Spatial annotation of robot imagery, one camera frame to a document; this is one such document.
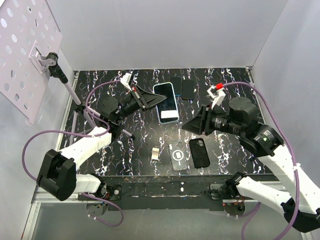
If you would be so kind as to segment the dark phone blue edge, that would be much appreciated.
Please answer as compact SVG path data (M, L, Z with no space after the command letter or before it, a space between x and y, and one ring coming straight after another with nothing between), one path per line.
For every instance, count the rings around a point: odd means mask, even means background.
M182 95L182 78L180 76L173 76L170 78L173 90L176 96Z

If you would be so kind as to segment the clear phone case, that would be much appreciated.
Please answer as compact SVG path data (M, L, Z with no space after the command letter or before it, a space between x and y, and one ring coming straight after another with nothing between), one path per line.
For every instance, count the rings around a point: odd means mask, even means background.
M187 169L186 151L181 141L169 143L169 155L174 171Z

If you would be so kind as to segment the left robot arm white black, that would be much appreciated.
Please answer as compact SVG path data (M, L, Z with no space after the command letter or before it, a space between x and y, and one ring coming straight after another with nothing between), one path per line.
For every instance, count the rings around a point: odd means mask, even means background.
M36 179L38 187L60 201L72 194L90 194L95 200L108 199L111 195L108 184L94 173L78 174L80 166L102 148L110 145L124 132L120 124L137 110L151 110L166 100L166 96L147 92L133 86L123 102L108 96L102 102L102 120L90 132L72 145L59 151L49 150Z

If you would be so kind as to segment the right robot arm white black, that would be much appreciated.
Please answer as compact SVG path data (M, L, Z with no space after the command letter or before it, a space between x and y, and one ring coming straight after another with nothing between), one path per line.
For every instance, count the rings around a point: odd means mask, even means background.
M239 137L240 145L265 164L285 187L276 190L237 172L223 186L210 190L216 198L249 197L276 210L293 228L308 233L320 227L320 189L298 165L282 137L271 126L258 121L259 109L246 97L229 101L229 111L203 105L198 115L182 126L196 135L214 131Z

